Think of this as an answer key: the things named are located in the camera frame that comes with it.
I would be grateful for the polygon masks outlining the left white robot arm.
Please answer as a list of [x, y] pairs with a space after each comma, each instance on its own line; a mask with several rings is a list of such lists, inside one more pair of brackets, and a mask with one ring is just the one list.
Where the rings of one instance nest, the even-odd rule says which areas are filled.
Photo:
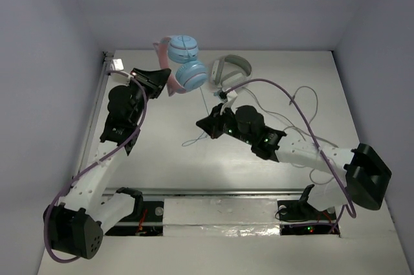
[[121, 187], [107, 201], [102, 195], [135, 146], [148, 102], [159, 97], [170, 74], [170, 69], [119, 72], [127, 83], [108, 93], [108, 115], [96, 157], [61, 189], [43, 214], [45, 248], [54, 261], [92, 259], [112, 227], [125, 217], [138, 219], [143, 214], [143, 195], [136, 189]]

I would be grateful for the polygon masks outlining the pink blue cat-ear headphones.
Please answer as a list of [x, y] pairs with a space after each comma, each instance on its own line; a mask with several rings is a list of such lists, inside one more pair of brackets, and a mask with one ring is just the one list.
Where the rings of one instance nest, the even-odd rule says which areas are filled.
[[200, 88], [208, 79], [207, 68], [198, 59], [197, 40], [187, 35], [165, 36], [153, 43], [161, 69], [170, 69], [169, 62], [180, 64], [167, 81], [168, 96], [186, 94]]

